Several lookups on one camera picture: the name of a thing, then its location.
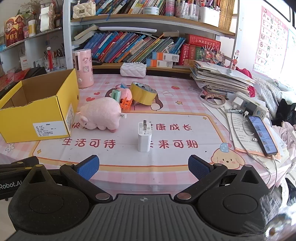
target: smartphone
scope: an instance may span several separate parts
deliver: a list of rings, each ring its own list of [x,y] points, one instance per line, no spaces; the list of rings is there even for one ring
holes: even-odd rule
[[[263,121],[258,116],[247,116],[248,122],[253,127],[255,136],[265,156],[271,156],[278,153],[276,145],[267,131]]]

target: yellow tape roll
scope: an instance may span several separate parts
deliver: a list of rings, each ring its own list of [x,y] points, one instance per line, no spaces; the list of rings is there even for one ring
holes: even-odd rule
[[[130,87],[133,100],[144,105],[151,105],[157,92],[148,85],[132,82]]]

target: orange toy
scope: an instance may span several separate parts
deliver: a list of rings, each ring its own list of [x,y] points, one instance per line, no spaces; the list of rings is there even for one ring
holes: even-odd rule
[[[120,100],[120,108],[122,110],[128,110],[131,111],[131,103],[133,99],[131,100],[126,100],[126,98]]]

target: blue gripper pad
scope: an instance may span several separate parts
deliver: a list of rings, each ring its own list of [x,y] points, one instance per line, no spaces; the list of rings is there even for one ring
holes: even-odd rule
[[[74,166],[74,170],[86,180],[89,180],[99,169],[100,160],[97,155],[91,155],[79,164]]]
[[[207,163],[196,155],[191,155],[189,157],[188,168],[198,180],[208,175],[214,169],[211,164]]]

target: phone screen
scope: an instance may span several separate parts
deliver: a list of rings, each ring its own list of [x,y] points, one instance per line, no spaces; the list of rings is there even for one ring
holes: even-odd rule
[[[266,153],[269,155],[277,153],[276,146],[260,117],[248,116],[248,118],[252,122],[256,132],[258,133],[258,136],[264,146]]]

